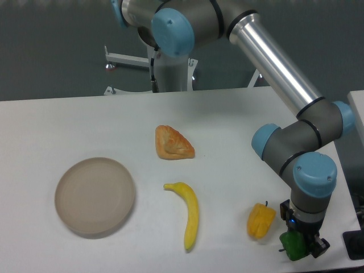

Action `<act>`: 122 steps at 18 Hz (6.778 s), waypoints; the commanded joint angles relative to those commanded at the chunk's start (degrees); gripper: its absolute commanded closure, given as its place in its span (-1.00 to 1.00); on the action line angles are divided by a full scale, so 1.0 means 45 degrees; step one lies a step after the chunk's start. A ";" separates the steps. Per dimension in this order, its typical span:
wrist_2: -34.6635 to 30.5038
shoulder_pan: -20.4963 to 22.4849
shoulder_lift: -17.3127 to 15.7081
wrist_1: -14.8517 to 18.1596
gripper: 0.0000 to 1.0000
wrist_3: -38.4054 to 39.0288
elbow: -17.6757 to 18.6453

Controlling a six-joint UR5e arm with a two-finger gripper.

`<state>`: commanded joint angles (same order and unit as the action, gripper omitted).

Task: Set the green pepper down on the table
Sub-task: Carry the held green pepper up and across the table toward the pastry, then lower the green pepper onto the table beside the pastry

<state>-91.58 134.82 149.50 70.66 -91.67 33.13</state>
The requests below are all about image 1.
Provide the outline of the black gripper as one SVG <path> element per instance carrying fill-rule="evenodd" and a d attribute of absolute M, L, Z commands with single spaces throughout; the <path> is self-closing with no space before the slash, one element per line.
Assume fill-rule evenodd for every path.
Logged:
<path fill-rule="evenodd" d="M 330 243 L 320 238 L 320 229 L 322 227 L 322 213 L 303 213 L 301 211 L 294 212 L 290 208 L 290 200 L 285 200 L 280 204 L 280 217 L 286 223 L 288 231 L 297 231 L 301 233 L 309 244 L 309 253 L 314 258 L 323 255 Z"/>

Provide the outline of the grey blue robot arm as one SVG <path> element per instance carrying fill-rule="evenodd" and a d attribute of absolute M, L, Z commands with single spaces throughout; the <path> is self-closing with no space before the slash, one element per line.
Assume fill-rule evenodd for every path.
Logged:
<path fill-rule="evenodd" d="M 136 27 L 151 48 L 154 93 L 188 90 L 187 58 L 198 46 L 223 36 L 238 46 L 296 116 L 286 128 L 262 126 L 251 145 L 290 187 L 280 204 L 288 230 L 280 236 L 290 260 L 315 258 L 330 244 L 320 237 L 337 181 L 337 166 L 319 149 L 355 125 L 349 105 L 329 102 L 295 67 L 244 1 L 112 1 L 117 22 Z"/>

